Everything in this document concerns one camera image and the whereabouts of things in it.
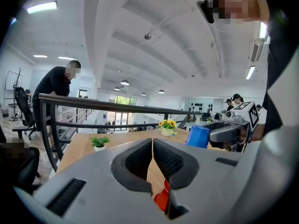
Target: window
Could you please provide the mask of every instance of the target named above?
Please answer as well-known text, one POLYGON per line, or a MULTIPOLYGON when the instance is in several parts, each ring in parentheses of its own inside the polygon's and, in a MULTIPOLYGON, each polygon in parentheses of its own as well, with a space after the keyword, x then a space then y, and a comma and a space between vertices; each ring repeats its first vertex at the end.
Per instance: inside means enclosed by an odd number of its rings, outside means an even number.
POLYGON ((87 98, 87 90, 81 90, 81 89, 78 89, 77 97, 79 97, 79 98, 84 98, 84 97, 86 97, 86 98, 87 98))
MULTIPOLYGON (((124 96, 117 96, 117 95, 110 95, 109 97, 110 103, 117 103, 122 105, 136 105, 137 99, 124 97, 124 96)), ((110 122, 111 125, 132 125, 134 124, 135 113, 122 113, 122 112, 112 112, 108 111, 108 118, 107 123, 110 122)), ((116 130, 126 130, 127 128, 116 128, 116 130)))
POLYGON ((110 95, 109 102, 122 105, 136 105, 137 99, 118 95, 110 95))

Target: white flower pot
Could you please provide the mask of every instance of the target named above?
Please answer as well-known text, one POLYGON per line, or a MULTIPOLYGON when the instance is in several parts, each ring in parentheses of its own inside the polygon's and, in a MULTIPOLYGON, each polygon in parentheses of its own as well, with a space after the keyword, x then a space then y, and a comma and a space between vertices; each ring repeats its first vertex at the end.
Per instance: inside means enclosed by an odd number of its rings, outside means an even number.
POLYGON ((106 149, 106 146, 104 146, 104 147, 94 147, 95 152, 101 151, 101 150, 104 150, 104 149, 106 149))
POLYGON ((174 132, 174 129, 162 128, 161 134, 164 135, 164 136, 166 136, 166 137, 169 137, 169 136, 172 136, 173 132, 174 132))

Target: red object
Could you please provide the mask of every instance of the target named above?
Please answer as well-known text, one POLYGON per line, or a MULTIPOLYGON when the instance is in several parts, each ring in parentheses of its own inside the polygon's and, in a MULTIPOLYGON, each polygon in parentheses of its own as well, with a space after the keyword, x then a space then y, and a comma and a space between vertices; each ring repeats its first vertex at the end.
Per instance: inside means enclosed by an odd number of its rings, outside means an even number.
POLYGON ((154 198, 154 202, 158 205, 158 207, 161 209, 162 212, 165 212, 166 210, 166 206, 168 203, 169 189, 170 189, 170 185, 165 179, 164 189, 162 190, 162 192, 158 193, 154 198))

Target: blue cup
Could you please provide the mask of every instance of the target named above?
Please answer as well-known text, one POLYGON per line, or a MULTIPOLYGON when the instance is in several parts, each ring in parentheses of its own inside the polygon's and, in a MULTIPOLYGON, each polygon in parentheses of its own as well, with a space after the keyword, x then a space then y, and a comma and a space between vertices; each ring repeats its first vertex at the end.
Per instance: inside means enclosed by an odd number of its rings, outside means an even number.
POLYGON ((207 148, 209 143, 210 129, 198 125, 193 125, 189 136, 185 142, 186 145, 207 148))

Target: hand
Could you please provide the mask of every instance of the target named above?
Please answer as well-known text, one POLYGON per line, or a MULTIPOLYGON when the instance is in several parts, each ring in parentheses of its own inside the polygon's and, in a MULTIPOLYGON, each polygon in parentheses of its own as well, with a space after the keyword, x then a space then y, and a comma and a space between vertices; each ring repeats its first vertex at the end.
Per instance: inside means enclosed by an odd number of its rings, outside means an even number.
MULTIPOLYGON (((265 130, 265 124, 257 125, 256 128, 253 131, 252 137, 250 141, 259 141, 263 138, 263 132, 265 130)), ((247 137, 247 129, 243 128, 241 129, 240 136, 239 136, 239 142, 243 143, 247 137)))

